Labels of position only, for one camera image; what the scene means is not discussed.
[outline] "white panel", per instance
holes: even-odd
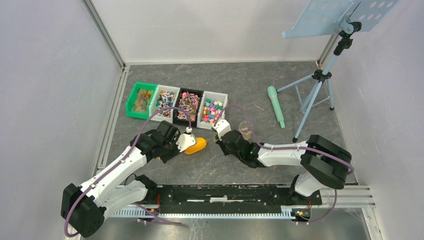
[[[0,12],[0,238],[64,239],[62,192],[93,173],[120,68],[81,1]]]
[[[308,0],[94,0],[128,63],[316,60],[328,36],[284,39]]]
[[[401,1],[331,71],[347,149],[389,240],[423,239],[423,21],[424,1]]]

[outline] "black wire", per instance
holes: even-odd
[[[128,181],[128,179],[131,177],[131,175],[134,175],[134,177],[137,177],[137,175],[136,175],[135,173],[131,173],[129,176],[127,176],[127,177],[125,178],[125,181],[123,182],[123,185],[124,185],[124,186],[126,186],[126,185],[127,185],[127,181]]]

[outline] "black tripod clamp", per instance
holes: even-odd
[[[346,33],[344,30],[339,32],[339,36],[341,37],[341,40],[338,42],[337,46],[334,49],[334,55],[340,56],[342,54],[343,50],[349,49],[352,46],[352,42],[354,41],[351,39],[352,34],[358,32],[362,28],[362,23],[359,21],[351,22],[350,25],[353,26],[353,32],[352,33]]]

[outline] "light blue tripod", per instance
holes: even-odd
[[[334,101],[333,101],[333,91],[332,91],[332,87],[331,87],[331,73],[330,73],[330,69],[333,66],[333,64],[336,62],[337,60],[336,55],[333,54],[332,58],[330,59],[330,61],[328,62],[327,66],[324,68],[324,70],[316,70],[313,74],[305,76],[302,79],[299,79],[295,82],[292,82],[286,86],[283,86],[279,89],[277,89],[277,93],[283,91],[284,89],[288,89],[290,87],[295,87],[296,91],[297,91],[297,96],[299,97],[299,101],[301,104],[300,107],[300,112],[303,113],[303,118],[302,121],[300,122],[300,126],[297,129],[296,134],[294,135],[293,138],[293,142],[297,142],[299,134],[301,133],[302,128],[304,127],[306,118],[308,117],[309,112],[311,111],[312,107],[315,107],[316,105],[330,100],[330,110],[334,110]],[[301,82],[308,80],[308,79],[315,79],[317,80],[315,85],[313,86],[312,90],[310,91],[309,95],[307,96],[306,100],[304,102],[302,102],[302,97],[301,97],[301,93],[299,92],[299,88],[298,88],[298,84],[300,84]],[[321,89],[321,86],[324,84],[324,81],[327,81],[327,87],[328,87],[328,97],[326,97],[325,99],[317,102],[314,104],[315,99],[317,98],[318,92]]]

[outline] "green cylinder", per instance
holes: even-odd
[[[275,116],[280,127],[286,127],[284,124],[283,112],[281,111],[280,102],[278,101],[277,90],[274,86],[268,87],[268,97],[271,99],[272,107],[274,108]]]

